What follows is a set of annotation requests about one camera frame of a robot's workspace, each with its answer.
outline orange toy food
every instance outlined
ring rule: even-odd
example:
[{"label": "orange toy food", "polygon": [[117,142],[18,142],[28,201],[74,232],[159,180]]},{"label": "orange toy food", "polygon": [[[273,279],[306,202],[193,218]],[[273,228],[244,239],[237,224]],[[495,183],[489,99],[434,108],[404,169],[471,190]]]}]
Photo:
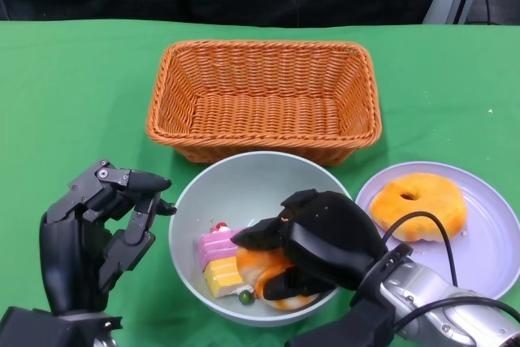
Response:
[{"label": "orange toy food", "polygon": [[252,251],[238,247],[236,252],[236,268],[245,283],[254,288],[258,296],[267,304],[281,310],[299,309],[314,301],[314,296],[296,296],[284,300],[268,301],[263,297],[263,287],[268,280],[281,274],[292,264],[284,256],[282,249],[270,251]]},{"label": "orange toy food", "polygon": [[[455,183],[442,176],[420,172],[389,182],[370,204],[372,218],[384,231],[413,211],[432,213],[450,238],[462,230],[468,214],[462,191]],[[439,229],[427,217],[403,223],[393,236],[403,241],[443,241]]]}]

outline green tablecloth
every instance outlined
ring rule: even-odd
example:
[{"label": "green tablecloth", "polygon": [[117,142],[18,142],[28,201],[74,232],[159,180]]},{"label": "green tablecloth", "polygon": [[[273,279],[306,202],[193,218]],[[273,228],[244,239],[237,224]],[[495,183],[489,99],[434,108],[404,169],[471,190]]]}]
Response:
[{"label": "green tablecloth", "polygon": [[[67,183],[98,158],[173,180],[176,200],[204,167],[145,134],[158,61],[188,39],[355,41],[371,53],[383,111],[379,143],[331,169],[355,195],[394,163],[433,160],[473,172],[520,212],[520,28],[408,26],[284,30],[142,21],[0,24],[0,312],[46,309],[38,222]],[[271,346],[338,319],[350,293],[298,324],[251,328],[219,317],[181,283],[168,218],[136,270],[110,296],[123,347]],[[520,310],[520,288],[504,297]],[[398,338],[394,346],[408,345]]]}]

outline robotic hand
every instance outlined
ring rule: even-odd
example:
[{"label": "robotic hand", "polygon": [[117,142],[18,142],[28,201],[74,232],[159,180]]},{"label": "robotic hand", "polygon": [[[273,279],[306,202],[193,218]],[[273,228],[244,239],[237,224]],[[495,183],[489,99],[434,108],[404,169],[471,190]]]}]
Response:
[{"label": "robotic hand", "polygon": [[520,346],[518,323],[495,308],[520,321],[518,312],[446,282],[412,261],[405,243],[388,251],[370,218],[345,195],[306,190],[282,206],[278,217],[232,238],[252,250],[282,247],[295,265],[266,283],[264,297],[309,296],[335,286],[356,290],[344,318],[287,346],[385,347],[396,333],[431,347]]},{"label": "robotic hand", "polygon": [[[41,273],[51,313],[11,307],[0,322],[0,347],[110,347],[121,318],[103,313],[108,294],[155,241],[155,215],[173,215],[160,198],[171,182],[100,160],[69,184],[40,226]],[[111,234],[109,219],[134,208],[126,229]]]}]

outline orange wicker basket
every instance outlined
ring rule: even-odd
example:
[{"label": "orange wicker basket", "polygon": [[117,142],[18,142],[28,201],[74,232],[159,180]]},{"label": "orange wicker basket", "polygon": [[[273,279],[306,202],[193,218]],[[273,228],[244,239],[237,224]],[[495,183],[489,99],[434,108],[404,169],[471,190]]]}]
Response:
[{"label": "orange wicker basket", "polygon": [[251,150],[343,162],[381,134],[371,58],[347,42],[187,41],[162,57],[146,131],[196,163]]}]

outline basket rim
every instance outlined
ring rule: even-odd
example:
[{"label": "basket rim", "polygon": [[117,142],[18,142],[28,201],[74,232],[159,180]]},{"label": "basket rim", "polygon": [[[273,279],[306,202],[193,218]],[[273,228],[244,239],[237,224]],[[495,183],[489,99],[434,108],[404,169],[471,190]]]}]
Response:
[{"label": "basket rim", "polygon": [[162,104],[163,91],[166,88],[164,80],[156,78],[153,96],[149,105],[146,132],[150,139],[162,145],[179,147],[216,147],[216,146],[250,146],[250,147],[311,147],[311,148],[356,148],[370,145],[377,141],[382,132],[381,114],[379,109],[379,94],[375,83],[374,67],[370,54],[361,45],[347,41],[255,41],[255,40],[187,40],[178,41],[166,48],[159,64],[158,76],[163,68],[167,68],[171,59],[181,50],[192,46],[250,46],[252,43],[265,47],[286,45],[302,45],[306,49],[323,47],[324,49],[354,49],[361,55],[362,69],[370,81],[368,86],[369,129],[367,132],[351,136],[325,136],[302,134],[273,133],[191,133],[167,132],[158,124],[159,107]]}]

